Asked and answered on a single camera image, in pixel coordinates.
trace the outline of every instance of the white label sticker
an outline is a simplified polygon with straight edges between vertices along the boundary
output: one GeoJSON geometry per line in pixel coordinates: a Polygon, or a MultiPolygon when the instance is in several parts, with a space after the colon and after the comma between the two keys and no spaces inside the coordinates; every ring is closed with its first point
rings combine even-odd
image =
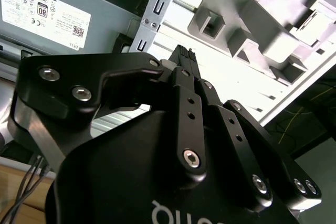
{"type": "Polygon", "coordinates": [[[59,0],[1,0],[4,22],[74,50],[85,45],[91,15],[59,0]]]}

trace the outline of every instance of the metal frame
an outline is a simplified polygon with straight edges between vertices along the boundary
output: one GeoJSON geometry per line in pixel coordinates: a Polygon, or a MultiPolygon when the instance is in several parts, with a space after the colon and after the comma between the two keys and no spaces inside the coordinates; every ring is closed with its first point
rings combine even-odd
{"type": "Polygon", "coordinates": [[[168,6],[173,0],[149,0],[130,52],[147,52],[154,42],[168,6]]]}
{"type": "Polygon", "coordinates": [[[333,44],[323,55],[316,54],[309,62],[305,61],[308,70],[293,84],[279,83],[266,73],[250,68],[239,59],[231,59],[227,52],[189,34],[187,27],[200,2],[174,0],[147,52],[158,59],[168,59],[178,44],[192,48],[202,77],[216,84],[221,100],[234,98],[240,101],[262,125],[272,120],[336,63],[336,44],[333,44]]]}

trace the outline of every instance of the screw hole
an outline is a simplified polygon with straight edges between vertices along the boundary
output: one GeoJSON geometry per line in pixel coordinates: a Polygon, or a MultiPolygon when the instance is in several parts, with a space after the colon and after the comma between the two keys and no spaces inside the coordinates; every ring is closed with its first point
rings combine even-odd
{"type": "Polygon", "coordinates": [[[239,135],[236,135],[236,138],[237,138],[237,140],[238,140],[238,141],[240,141],[240,142],[242,142],[242,141],[243,141],[242,137],[241,137],[241,136],[239,136],[239,135]]]}
{"type": "Polygon", "coordinates": [[[192,119],[192,120],[195,120],[195,118],[196,118],[196,117],[194,116],[194,114],[193,114],[193,113],[190,113],[190,112],[188,113],[188,116],[189,116],[189,118],[192,119]]]}
{"type": "Polygon", "coordinates": [[[194,100],[191,99],[191,98],[188,98],[188,102],[191,103],[191,104],[194,104],[194,103],[195,103],[194,100]]]}
{"type": "Polygon", "coordinates": [[[150,59],[149,63],[152,64],[155,67],[158,67],[160,65],[156,60],[153,60],[153,59],[150,59]]]}

